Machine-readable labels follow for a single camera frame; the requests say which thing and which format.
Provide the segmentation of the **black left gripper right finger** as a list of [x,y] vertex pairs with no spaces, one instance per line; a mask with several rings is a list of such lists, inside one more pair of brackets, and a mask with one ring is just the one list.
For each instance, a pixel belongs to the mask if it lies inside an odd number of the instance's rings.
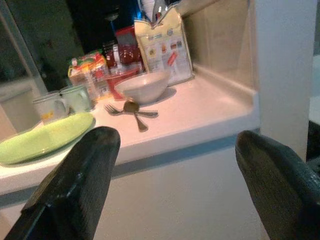
[[271,240],[320,238],[320,176],[290,147],[262,134],[237,135],[235,155]]

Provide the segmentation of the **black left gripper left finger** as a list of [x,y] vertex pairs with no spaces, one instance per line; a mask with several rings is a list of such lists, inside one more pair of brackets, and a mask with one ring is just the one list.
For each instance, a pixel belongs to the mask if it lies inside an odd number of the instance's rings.
[[92,240],[120,145],[112,127],[87,132],[39,184],[5,239]]

